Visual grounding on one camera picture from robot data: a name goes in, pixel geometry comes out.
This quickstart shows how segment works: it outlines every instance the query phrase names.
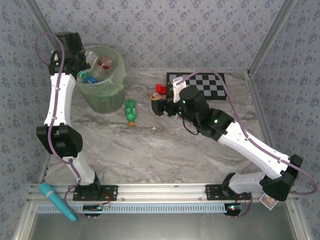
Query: wallpaper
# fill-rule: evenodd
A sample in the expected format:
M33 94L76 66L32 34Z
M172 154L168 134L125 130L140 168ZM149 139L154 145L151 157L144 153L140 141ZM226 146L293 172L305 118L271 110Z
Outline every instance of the wallpaper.
M298 1L254 76L276 148L303 159L320 180L320 2ZM313 184L299 176L298 190ZM314 239L320 239L320 193L301 197Z
M50 78L36 59L39 29L24 2L1 1L0 8L0 239L7 240L25 204L26 185L39 180L46 156L36 127L47 114ZM47 42L39 43L49 60Z
M127 70L249 68L283 0L37 0L54 32L116 49Z

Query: blue marker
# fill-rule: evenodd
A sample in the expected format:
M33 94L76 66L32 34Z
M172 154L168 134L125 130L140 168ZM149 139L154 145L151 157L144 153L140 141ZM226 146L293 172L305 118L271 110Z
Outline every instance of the blue marker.
M68 206L65 204L65 202L55 193L54 189L46 184L45 182L40 184L38 187L40 193L42 193L43 196L48 198L53 205L56 206L57 209L60 210L61 213L63 213L68 219L75 222L78 220L76 215L68 208Z

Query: green plastic bottle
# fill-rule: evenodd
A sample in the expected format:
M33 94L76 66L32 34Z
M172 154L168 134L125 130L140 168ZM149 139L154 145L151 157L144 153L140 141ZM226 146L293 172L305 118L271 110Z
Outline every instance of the green plastic bottle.
M136 101L133 99L128 99L125 101L125 116L128 119L128 124L130 127L135 125L135 119L137 118L136 113Z

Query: marble surface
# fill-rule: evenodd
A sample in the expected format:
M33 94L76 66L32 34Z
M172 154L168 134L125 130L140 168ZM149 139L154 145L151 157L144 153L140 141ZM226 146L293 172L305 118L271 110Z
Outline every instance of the marble surface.
M262 139L247 82L225 75L226 85L248 131ZM156 116L150 96L165 73L134 73L124 79L126 99L137 102L135 127L129 127L124 106L115 113L94 112L75 89L71 122L83 138L83 154L101 183L219 183L228 173L259 168L228 146L191 135L181 119ZM210 107L234 116L228 100L209 100ZM51 157L47 183L75 181L68 167Z

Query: black and white checkerboard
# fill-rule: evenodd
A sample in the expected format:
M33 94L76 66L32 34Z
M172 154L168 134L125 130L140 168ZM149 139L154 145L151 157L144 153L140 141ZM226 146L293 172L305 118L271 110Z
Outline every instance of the black and white checkerboard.
M185 72L167 72L166 73L166 97L172 97L174 95L172 85L169 84L173 81L174 78L182 76L183 78L187 77L191 73ZM219 73L223 81L225 80L225 75ZM227 95L224 91L224 86L222 85L219 78L213 73L198 73L189 80L185 81L187 86L196 86L198 90L203 91L204 96L207 100L226 100Z

